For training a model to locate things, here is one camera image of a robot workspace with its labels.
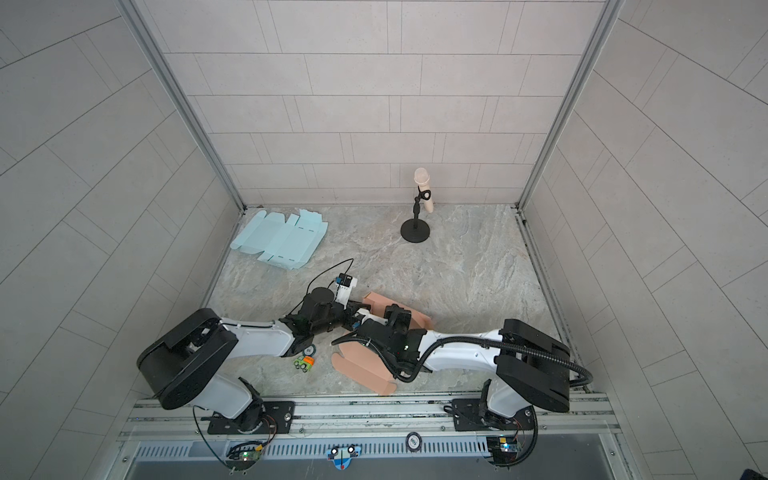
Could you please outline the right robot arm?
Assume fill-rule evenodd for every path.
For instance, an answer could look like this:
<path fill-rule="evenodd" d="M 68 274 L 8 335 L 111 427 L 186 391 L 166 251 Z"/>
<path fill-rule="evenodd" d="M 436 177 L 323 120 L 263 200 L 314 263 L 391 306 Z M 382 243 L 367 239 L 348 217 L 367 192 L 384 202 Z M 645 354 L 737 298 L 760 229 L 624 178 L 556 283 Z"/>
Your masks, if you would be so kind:
<path fill-rule="evenodd" d="M 488 373 L 485 408 L 501 417 L 534 406 L 556 413 L 570 408 L 569 348 L 517 319 L 500 329 L 444 334 L 412 329 L 411 312 L 393 304 L 380 317 L 361 305 L 350 340 L 374 352 L 395 379 L 415 381 L 422 372 L 471 370 Z"/>

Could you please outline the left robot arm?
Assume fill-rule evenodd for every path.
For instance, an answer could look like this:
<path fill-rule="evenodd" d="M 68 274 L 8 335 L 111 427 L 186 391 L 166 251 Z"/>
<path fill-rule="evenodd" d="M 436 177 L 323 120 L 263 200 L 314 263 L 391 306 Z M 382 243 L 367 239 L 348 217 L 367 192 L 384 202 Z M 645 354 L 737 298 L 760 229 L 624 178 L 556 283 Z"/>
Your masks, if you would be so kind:
<path fill-rule="evenodd" d="M 302 354 L 318 334 L 352 330 L 363 307 L 347 293 L 318 287 L 298 313 L 269 322 L 239 322 L 201 308 L 140 353 L 136 366 L 164 409 L 198 406 L 234 420 L 253 411 L 260 397 L 250 383 L 219 372 L 226 360 Z"/>

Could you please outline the pink paper box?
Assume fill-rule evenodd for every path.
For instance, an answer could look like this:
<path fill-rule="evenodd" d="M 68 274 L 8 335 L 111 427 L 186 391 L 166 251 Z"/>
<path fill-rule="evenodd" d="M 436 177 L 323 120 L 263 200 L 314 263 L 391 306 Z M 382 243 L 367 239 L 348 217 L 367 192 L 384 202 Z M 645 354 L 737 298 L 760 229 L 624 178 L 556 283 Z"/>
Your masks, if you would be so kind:
<path fill-rule="evenodd" d="M 396 302 L 370 292 L 363 297 L 363 303 L 372 308 L 369 310 L 373 315 L 383 317 L 385 307 Z M 410 329 L 434 329 L 431 317 L 407 305 L 398 305 L 411 312 Z M 378 395 L 388 396 L 395 393 L 397 383 L 376 353 L 362 344 L 353 342 L 341 344 L 339 349 L 340 353 L 333 353 L 331 356 L 331 364 L 337 372 Z"/>

